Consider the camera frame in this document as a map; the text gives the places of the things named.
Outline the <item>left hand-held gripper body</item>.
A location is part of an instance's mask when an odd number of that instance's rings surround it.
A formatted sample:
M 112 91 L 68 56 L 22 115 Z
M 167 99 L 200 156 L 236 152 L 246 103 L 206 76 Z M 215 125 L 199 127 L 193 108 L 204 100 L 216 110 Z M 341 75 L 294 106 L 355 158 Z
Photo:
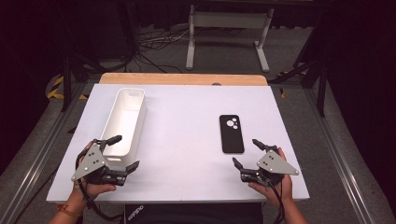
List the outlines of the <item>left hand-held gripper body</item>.
M 72 174 L 71 180 L 86 177 L 87 181 L 92 184 L 114 184 L 123 186 L 127 177 L 126 171 L 111 170 L 106 165 L 106 159 L 103 155 L 107 147 L 106 140 L 92 140 L 89 149 L 84 149 L 80 156 L 82 161 L 77 158 L 76 171 Z

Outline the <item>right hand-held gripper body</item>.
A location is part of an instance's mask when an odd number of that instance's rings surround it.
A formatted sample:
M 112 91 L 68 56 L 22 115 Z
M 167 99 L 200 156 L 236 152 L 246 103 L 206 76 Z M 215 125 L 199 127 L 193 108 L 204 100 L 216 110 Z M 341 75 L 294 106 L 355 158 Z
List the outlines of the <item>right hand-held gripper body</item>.
M 266 153 L 257 161 L 257 170 L 246 169 L 240 165 L 242 182 L 254 182 L 269 188 L 280 183 L 284 175 L 300 174 L 296 168 L 280 157 L 277 146 L 263 145 L 261 149 Z

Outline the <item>white plastic storage bin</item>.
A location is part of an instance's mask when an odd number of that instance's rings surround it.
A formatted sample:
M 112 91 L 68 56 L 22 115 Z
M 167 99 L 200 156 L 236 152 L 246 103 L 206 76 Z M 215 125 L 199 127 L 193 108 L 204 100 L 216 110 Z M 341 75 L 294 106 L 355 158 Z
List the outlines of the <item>white plastic storage bin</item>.
M 118 143 L 104 149 L 103 155 L 109 166 L 121 168 L 135 162 L 146 112 L 144 90 L 123 88 L 118 91 L 101 136 L 106 140 L 121 136 Z

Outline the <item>black phone case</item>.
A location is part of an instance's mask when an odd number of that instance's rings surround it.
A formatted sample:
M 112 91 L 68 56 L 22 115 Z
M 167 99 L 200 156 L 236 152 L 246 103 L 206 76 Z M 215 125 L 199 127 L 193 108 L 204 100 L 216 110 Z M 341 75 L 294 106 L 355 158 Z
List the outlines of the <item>black phone case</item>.
M 220 115 L 220 138 L 222 151 L 226 154 L 245 152 L 240 119 L 237 115 Z

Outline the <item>person's left hand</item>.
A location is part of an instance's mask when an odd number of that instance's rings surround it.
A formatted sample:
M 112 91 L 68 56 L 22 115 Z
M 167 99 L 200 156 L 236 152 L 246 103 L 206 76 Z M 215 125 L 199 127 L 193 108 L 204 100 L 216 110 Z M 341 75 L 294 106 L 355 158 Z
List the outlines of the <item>person's left hand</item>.
M 74 186 L 70 199 L 78 203 L 87 203 L 88 200 L 96 199 L 100 194 L 115 191 L 114 184 L 92 184 L 86 177 L 78 178 L 73 182 Z

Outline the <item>person's black clothing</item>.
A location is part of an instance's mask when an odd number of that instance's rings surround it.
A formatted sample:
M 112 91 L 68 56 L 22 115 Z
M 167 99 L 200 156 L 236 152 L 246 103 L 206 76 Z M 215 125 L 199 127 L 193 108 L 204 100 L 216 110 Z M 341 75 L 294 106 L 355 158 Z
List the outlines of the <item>person's black clothing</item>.
M 260 203 L 127 204 L 121 224 L 263 224 Z

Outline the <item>black tripod stand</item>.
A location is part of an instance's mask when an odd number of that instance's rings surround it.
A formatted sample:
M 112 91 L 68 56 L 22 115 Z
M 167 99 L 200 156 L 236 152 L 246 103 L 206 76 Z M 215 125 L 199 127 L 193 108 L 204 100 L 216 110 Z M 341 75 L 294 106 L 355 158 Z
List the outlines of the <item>black tripod stand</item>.
M 282 76 L 270 79 L 268 83 L 280 84 L 291 77 L 297 76 L 302 72 L 306 72 L 306 75 L 301 81 L 301 85 L 304 89 L 311 89 L 316 81 L 318 81 L 317 110 L 319 114 L 324 118 L 324 101 L 328 72 L 325 66 L 325 62 L 323 60 L 298 65 L 296 68 L 290 70 L 287 73 L 284 73 Z
M 72 77 L 75 77 L 77 83 L 85 83 L 89 79 L 88 69 L 84 67 L 89 65 L 94 71 L 105 73 L 106 69 L 86 57 L 78 53 L 77 48 L 72 43 L 71 38 L 67 34 L 60 32 L 58 34 L 59 46 L 64 54 L 64 63 L 62 75 L 64 77 L 64 112 L 72 103 Z

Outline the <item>yellow black floor tape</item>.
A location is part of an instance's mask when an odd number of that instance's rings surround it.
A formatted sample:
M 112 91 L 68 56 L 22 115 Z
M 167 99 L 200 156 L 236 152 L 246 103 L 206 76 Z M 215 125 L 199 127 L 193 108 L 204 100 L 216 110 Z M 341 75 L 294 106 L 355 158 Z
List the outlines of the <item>yellow black floor tape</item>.
M 50 88 L 49 92 L 47 93 L 48 99 L 63 99 L 64 98 L 64 94 L 58 92 L 58 89 L 63 84 L 63 82 L 64 82 L 64 77 L 62 75 L 59 75 L 55 79 L 52 87 Z

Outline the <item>white metal stand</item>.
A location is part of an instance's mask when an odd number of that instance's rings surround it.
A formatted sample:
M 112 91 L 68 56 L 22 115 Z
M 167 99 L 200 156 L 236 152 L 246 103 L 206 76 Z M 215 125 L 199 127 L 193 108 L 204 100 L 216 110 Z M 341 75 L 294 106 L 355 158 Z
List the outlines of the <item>white metal stand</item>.
M 189 15 L 189 44 L 186 58 L 186 68 L 191 70 L 194 64 L 195 39 L 194 30 L 196 27 L 205 28 L 238 28 L 238 29 L 260 29 L 261 37 L 254 42 L 262 71 L 270 71 L 263 46 L 270 29 L 274 10 L 268 9 L 265 13 L 228 13 L 228 12 L 202 12 L 195 9 L 195 5 L 190 6 Z

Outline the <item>aluminium floor rail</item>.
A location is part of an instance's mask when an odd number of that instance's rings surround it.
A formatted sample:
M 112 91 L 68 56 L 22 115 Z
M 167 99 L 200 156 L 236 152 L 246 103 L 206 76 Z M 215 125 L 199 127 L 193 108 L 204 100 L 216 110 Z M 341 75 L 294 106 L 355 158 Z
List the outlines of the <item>aluminium floor rail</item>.
M 66 123 L 74 105 L 78 102 L 79 95 L 84 91 L 85 86 L 85 83 L 77 83 L 76 87 L 72 90 L 69 106 L 64 112 L 59 114 L 54 124 L 51 126 L 43 146 L 35 154 L 35 160 L 33 161 L 33 164 L 23 176 L 23 180 L 18 190 L 14 194 L 11 202 L 8 204 L 7 210 L 0 217 L 0 224 L 13 224 L 17 220 L 17 216 L 23 210 L 23 207 L 27 204 L 28 197 L 46 165 L 53 146 L 56 144 L 60 131 Z
M 367 207 L 367 203 L 363 199 L 358 183 L 352 174 L 344 155 L 335 143 L 327 120 L 321 116 L 317 109 L 317 99 L 314 92 L 312 90 L 304 90 L 304 95 L 313 110 L 316 121 L 326 139 L 335 169 L 341 178 L 341 182 L 360 224 L 376 224 L 373 215 Z

